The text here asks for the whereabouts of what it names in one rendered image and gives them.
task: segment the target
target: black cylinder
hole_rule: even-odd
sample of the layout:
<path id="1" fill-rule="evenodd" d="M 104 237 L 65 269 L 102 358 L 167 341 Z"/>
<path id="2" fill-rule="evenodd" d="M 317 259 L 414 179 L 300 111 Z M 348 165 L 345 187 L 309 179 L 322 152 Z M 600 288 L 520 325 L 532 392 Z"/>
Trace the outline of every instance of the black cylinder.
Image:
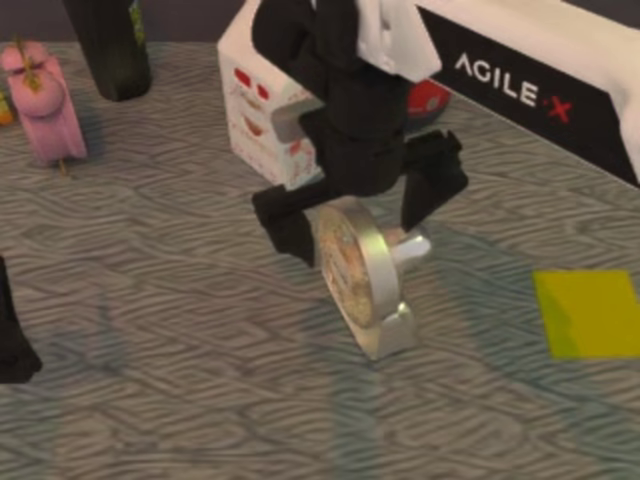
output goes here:
<path id="1" fill-rule="evenodd" d="M 91 76 L 107 100 L 140 97 L 151 69 L 138 0 L 63 0 Z"/>

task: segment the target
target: box with red print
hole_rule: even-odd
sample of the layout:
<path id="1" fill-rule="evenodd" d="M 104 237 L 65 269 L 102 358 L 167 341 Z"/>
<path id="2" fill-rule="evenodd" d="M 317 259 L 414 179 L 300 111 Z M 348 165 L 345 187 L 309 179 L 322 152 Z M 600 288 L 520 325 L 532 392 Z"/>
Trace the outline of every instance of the box with red print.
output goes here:
<path id="1" fill-rule="evenodd" d="M 319 173 L 298 117 L 320 102 L 253 48 L 259 3 L 246 0 L 218 43 L 231 148 L 271 183 L 293 189 Z"/>

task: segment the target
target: pink toy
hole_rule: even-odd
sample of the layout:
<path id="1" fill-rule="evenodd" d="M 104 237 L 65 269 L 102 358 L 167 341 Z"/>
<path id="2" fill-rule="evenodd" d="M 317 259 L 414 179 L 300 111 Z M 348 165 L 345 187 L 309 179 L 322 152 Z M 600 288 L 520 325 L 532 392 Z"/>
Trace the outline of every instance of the pink toy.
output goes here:
<path id="1" fill-rule="evenodd" d="M 16 42 L 2 52 L 11 98 L 36 156 L 48 166 L 86 158 L 87 147 L 58 60 L 37 42 Z"/>

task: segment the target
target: dark background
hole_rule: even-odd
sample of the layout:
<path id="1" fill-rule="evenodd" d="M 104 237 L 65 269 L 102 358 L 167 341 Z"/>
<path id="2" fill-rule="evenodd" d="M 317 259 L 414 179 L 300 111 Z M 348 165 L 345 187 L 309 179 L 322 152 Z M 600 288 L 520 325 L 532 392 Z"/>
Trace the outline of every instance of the dark background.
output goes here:
<path id="1" fill-rule="evenodd" d="M 0 0 L 0 41 L 14 35 L 42 41 L 74 40 L 61 0 Z M 215 42 L 243 0 L 141 0 L 150 41 Z M 640 0 L 572 0 L 640 28 Z"/>

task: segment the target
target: yellow square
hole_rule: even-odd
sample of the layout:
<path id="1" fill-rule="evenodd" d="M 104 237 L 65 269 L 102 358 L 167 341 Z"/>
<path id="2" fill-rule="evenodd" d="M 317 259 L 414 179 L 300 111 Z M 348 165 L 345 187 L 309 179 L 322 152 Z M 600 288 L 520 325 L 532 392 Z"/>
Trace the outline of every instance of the yellow square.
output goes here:
<path id="1" fill-rule="evenodd" d="M 640 305 L 627 272 L 543 271 L 534 283 L 554 357 L 640 357 Z"/>

